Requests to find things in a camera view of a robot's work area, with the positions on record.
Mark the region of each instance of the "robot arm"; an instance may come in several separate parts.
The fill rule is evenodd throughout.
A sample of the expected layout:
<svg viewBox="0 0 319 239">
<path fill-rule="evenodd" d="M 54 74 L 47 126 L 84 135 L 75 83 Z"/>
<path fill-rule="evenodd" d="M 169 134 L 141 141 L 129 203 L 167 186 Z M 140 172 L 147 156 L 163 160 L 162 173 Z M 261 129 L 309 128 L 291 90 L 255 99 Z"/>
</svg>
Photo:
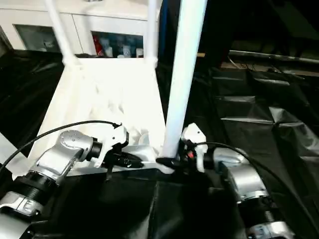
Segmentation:
<svg viewBox="0 0 319 239">
<path fill-rule="evenodd" d="M 246 227 L 249 239 L 293 239 L 278 207 L 270 197 L 256 169 L 238 152 L 229 148 L 215 148 L 207 152 L 206 137 L 192 123 L 181 136 L 179 160 L 158 159 L 168 167 L 204 172 L 214 169 L 232 192 Z"/>
<path fill-rule="evenodd" d="M 56 144 L 39 157 L 26 175 L 14 180 L 9 191 L 0 200 L 0 238 L 31 237 L 31 231 L 27 228 L 32 217 L 41 214 L 74 163 L 90 161 L 92 157 L 98 158 L 102 146 L 105 151 L 112 149 L 114 145 L 117 148 L 124 147 L 127 133 L 125 130 L 121 132 L 123 135 L 111 136 L 110 140 L 104 142 L 107 145 L 102 145 L 97 139 L 79 131 L 64 131 Z"/>
</svg>

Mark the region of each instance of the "black cable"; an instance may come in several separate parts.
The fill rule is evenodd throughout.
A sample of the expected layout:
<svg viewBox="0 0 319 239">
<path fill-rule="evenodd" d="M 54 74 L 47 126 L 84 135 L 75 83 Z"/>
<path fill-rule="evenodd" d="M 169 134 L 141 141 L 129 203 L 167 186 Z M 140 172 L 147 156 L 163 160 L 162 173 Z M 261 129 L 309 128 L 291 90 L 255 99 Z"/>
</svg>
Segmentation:
<svg viewBox="0 0 319 239">
<path fill-rule="evenodd" d="M 317 228 L 316 223 L 314 222 L 314 220 L 312 219 L 312 216 L 310 215 L 310 213 L 308 212 L 307 208 L 305 208 L 305 206 L 303 205 L 303 203 L 301 202 L 301 200 L 295 196 L 295 194 L 291 191 L 291 189 L 286 185 L 286 183 L 280 178 L 278 177 L 272 170 L 270 170 L 268 167 L 266 167 L 265 165 L 261 164 L 260 162 L 258 162 L 257 160 L 251 158 L 249 155 L 245 154 L 244 152 L 242 152 L 241 150 L 232 147 L 230 145 L 224 144 L 224 143 L 218 143 L 218 142 L 201 142 L 201 143 L 195 143 L 194 146 L 197 145 L 215 145 L 215 146 L 220 146 L 223 148 L 229 148 L 233 151 L 235 151 L 236 153 L 239 153 L 240 155 L 244 156 L 248 162 L 257 170 L 258 167 L 262 168 L 263 170 L 265 170 L 266 172 L 268 172 L 270 175 L 272 175 L 285 189 L 286 191 L 290 194 L 290 196 L 295 200 L 295 202 L 300 206 L 300 208 L 302 209 L 303 213 L 306 215 L 307 219 L 309 220 L 311 226 L 315 229 L 316 233 L 319 235 L 319 229 Z"/>
<path fill-rule="evenodd" d="M 10 163 L 10 161 L 18 154 L 20 153 L 24 148 L 26 148 L 27 146 L 29 146 L 30 144 L 34 143 L 35 141 L 37 141 L 38 139 L 41 139 L 42 137 L 47 136 L 48 134 L 57 132 L 61 129 L 65 129 L 65 128 L 69 128 L 72 126 L 76 126 L 76 125 L 80 125 L 80 124 L 87 124 L 87 123 L 106 123 L 106 124 L 111 124 L 114 128 L 118 127 L 119 125 L 113 122 L 109 122 L 109 121 L 104 121 L 104 120 L 87 120 L 87 121 L 80 121 L 80 122 L 76 122 L 76 123 L 70 123 L 58 128 L 54 128 L 52 130 L 49 130 L 48 132 L 45 132 L 43 134 L 40 134 L 39 136 L 35 137 L 34 139 L 32 139 L 31 141 L 29 141 L 28 143 L 24 144 L 23 146 L 21 146 L 19 149 L 17 149 L 12 155 L 9 156 L 9 158 L 2 164 L 2 166 L 0 167 L 0 178 L 1 178 L 1 174 L 4 170 L 4 168 L 8 165 L 8 163 Z"/>
</svg>

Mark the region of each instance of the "black cylinder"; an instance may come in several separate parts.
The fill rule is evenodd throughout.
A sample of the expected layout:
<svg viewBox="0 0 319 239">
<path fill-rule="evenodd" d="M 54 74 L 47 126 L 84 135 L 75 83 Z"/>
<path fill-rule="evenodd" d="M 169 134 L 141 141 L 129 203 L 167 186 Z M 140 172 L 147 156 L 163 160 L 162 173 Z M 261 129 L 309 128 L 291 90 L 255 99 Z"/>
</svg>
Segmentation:
<svg viewBox="0 0 319 239">
<path fill-rule="evenodd" d="M 93 141 L 91 151 L 86 156 L 86 160 L 90 161 L 92 159 L 92 157 L 98 158 L 100 156 L 101 149 L 102 149 L 102 143 L 99 143 L 97 141 Z"/>
<path fill-rule="evenodd" d="M 37 172 L 28 172 L 25 176 L 15 179 L 10 191 L 27 196 L 45 205 L 57 187 L 53 179 L 38 174 Z"/>
<path fill-rule="evenodd" d="M 246 228 L 283 220 L 278 207 L 269 196 L 245 200 L 238 208 Z"/>
</svg>

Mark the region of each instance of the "black tarp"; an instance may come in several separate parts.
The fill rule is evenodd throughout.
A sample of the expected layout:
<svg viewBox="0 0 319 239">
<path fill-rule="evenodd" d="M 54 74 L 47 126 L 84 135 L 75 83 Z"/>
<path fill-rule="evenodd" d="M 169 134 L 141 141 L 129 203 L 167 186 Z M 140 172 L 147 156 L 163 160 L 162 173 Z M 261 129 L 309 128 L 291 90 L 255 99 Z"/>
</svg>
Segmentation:
<svg viewBox="0 0 319 239">
<path fill-rule="evenodd" d="M 63 71 L 61 56 L 10 53 L 0 58 L 0 69 L 0 131 L 19 146 L 38 131 Z M 171 68 L 159 63 L 157 74 L 166 112 Z M 319 224 L 318 89 L 311 77 L 195 73 L 185 126 L 195 122 L 208 140 L 242 148 L 269 167 Z M 292 229 L 318 238 L 299 205 L 260 171 Z M 70 177 L 45 209 L 43 220 L 49 221 L 35 225 L 36 238 L 243 238 L 234 201 L 216 175 L 209 178 L 154 170 L 116 173 L 109 182 L 105 175 Z"/>
<path fill-rule="evenodd" d="M 171 70 L 159 65 L 167 111 Z M 319 225 L 319 81 L 287 74 L 211 70 L 195 73 L 184 126 L 245 150 L 289 186 Z M 302 238 L 318 238 L 300 206 L 267 172 L 263 179 L 287 222 Z"/>
</svg>

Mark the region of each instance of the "white pvc pipe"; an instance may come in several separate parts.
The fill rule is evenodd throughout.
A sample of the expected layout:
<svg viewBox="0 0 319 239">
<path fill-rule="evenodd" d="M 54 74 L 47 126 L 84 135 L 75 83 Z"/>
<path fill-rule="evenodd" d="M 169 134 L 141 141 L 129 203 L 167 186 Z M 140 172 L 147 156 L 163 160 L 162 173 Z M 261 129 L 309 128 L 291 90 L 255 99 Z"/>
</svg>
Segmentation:
<svg viewBox="0 0 319 239">
<path fill-rule="evenodd" d="M 162 157 L 175 157 L 183 129 L 207 0 L 182 0 Z"/>
<path fill-rule="evenodd" d="M 59 43 L 61 53 L 63 55 L 63 64 L 78 64 L 78 59 L 72 53 L 69 40 L 63 29 L 63 24 L 59 12 L 55 5 L 55 0 L 45 0 L 46 8 L 49 12 L 50 18 L 53 22 L 53 30 L 55 37 Z"/>
<path fill-rule="evenodd" d="M 149 0 L 145 58 L 157 64 L 157 0 Z"/>
</svg>

